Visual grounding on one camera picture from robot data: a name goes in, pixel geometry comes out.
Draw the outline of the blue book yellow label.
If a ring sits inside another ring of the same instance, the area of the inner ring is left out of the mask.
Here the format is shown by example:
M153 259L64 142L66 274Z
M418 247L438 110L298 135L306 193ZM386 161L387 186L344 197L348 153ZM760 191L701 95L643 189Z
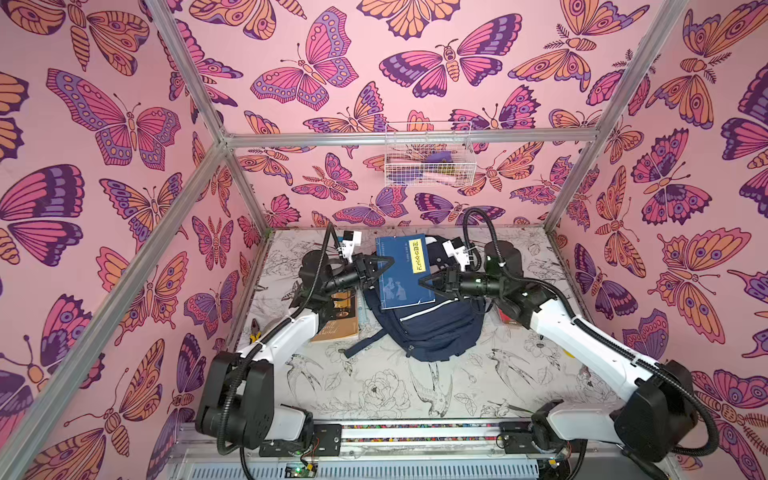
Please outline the blue book yellow label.
M383 310L414 307L435 301L435 294L422 287L419 280L430 275L430 260L424 234L379 237L376 239L379 257L391 257L393 263L381 264L379 298Z

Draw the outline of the brown hardcover book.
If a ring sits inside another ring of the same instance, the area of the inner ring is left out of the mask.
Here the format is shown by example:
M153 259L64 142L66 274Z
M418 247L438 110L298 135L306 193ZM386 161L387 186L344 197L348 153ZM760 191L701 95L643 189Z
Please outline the brown hardcover book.
M323 324L311 339L313 343L357 338L359 334L358 299L355 290L331 295L331 302L319 314Z

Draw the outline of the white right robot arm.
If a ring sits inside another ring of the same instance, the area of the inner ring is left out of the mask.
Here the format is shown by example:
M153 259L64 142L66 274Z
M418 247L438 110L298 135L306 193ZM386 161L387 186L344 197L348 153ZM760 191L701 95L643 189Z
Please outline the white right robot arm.
M720 446L712 414L693 392L690 371L677 362L660 364L632 350L575 313L554 285L510 273L465 271L461 266L420 279L436 295L496 300L517 322L571 354L617 397L612 404L553 400L530 417L541 451L586 440L621 446L632 459L657 463L668 454L703 457Z

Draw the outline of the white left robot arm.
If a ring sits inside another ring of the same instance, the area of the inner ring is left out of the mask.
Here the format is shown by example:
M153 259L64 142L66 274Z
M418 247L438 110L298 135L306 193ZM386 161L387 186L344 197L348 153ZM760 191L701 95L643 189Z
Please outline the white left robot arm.
M394 264L388 256L355 254L334 269L324 249L307 253L293 312L246 348L214 357L195 430L215 439L221 455L256 450L270 441L305 451L313 433L312 414L275 400L275 369L324 328L335 294L372 288Z

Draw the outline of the red pencil box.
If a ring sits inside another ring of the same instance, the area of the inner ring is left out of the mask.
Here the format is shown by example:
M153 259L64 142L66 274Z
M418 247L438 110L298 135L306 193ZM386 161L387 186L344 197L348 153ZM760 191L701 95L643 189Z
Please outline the red pencil box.
M507 315L502 309L499 309L500 320L507 325L519 326L519 323L509 315Z

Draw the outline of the small green circuit board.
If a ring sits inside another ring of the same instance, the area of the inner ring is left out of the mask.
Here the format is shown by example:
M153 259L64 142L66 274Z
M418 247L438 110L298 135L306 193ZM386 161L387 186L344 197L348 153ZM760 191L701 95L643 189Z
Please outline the small green circuit board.
M317 463L287 463L284 470L285 479L314 479L318 473Z

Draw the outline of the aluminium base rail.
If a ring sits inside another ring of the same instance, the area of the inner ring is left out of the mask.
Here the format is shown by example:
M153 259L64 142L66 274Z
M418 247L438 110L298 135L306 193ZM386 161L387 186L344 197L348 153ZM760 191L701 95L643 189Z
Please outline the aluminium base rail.
M317 463L314 479L649 479L618 445L569 441L552 452L505 454L496 446L502 421L443 419L319 421L341 424L338 457L267 457L258 450L221 456L213 440L182 427L166 479L285 479L287 463ZM674 461L657 464L669 477Z

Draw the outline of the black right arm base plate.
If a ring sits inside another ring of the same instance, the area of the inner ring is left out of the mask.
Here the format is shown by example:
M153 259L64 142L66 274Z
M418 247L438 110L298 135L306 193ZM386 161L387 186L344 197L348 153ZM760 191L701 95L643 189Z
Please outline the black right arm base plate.
M496 446L505 454L538 454L531 422L526 419L502 421L498 424Z

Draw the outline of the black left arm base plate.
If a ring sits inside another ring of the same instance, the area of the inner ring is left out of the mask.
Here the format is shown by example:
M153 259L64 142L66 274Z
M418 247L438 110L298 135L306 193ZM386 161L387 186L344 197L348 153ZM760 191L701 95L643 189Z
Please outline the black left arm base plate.
M296 440L265 440L258 455L267 457L338 457L341 451L341 424L305 426Z

